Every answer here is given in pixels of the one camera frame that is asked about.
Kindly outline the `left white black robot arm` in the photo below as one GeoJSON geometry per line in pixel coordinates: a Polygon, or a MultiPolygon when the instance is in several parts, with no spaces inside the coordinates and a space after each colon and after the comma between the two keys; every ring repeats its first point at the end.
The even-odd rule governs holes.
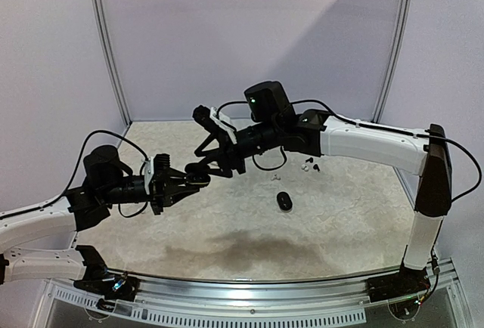
{"type": "Polygon", "coordinates": [[[116,291],[122,276],[111,275],[92,246],[70,249],[22,249],[24,243],[55,234],[86,231],[110,216],[112,206],[149,203],[154,214],[209,184],[207,175],[180,172],[167,154],[145,162],[135,174],[112,145],[95,148],[83,160],[85,180],[52,201],[1,214],[1,282],[64,278],[86,283],[96,293],[116,291]]]}

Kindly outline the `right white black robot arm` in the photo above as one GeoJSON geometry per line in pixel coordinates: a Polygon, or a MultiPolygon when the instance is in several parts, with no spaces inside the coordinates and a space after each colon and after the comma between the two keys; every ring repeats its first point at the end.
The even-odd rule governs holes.
{"type": "Polygon", "coordinates": [[[283,85],[260,82],[244,92],[253,124],[238,130],[221,108],[199,106],[194,121],[209,132],[196,149],[199,169],[230,178],[246,171],[245,160],[276,147],[307,156],[341,156],[404,170],[419,178],[414,220],[402,259],[403,269],[391,288],[408,294],[420,282],[443,220],[456,201],[452,194],[449,145],[440,125],[427,129],[396,128],[362,122],[335,113],[325,103],[297,113],[283,85]]]}

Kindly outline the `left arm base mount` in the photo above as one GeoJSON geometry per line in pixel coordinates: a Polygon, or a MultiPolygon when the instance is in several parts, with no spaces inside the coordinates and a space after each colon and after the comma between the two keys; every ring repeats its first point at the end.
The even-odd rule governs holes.
{"type": "Polygon", "coordinates": [[[103,296],[106,300],[133,302],[141,281],[128,272],[110,273],[107,265],[95,247],[78,245],[75,250],[82,256],[85,271],[82,278],[75,280],[73,286],[103,296]]]}

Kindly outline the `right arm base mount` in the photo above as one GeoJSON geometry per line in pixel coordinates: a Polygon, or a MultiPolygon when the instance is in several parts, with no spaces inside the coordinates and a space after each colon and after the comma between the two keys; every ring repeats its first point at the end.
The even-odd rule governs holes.
{"type": "Polygon", "coordinates": [[[416,305],[425,302],[436,290],[439,282],[439,263],[435,254],[432,254],[430,264],[435,276],[435,282],[431,283],[427,269],[412,270],[403,264],[394,274],[368,278],[365,282],[368,296],[371,302],[380,302],[404,297],[414,297],[419,292],[425,291],[421,298],[415,300],[416,305]]]}

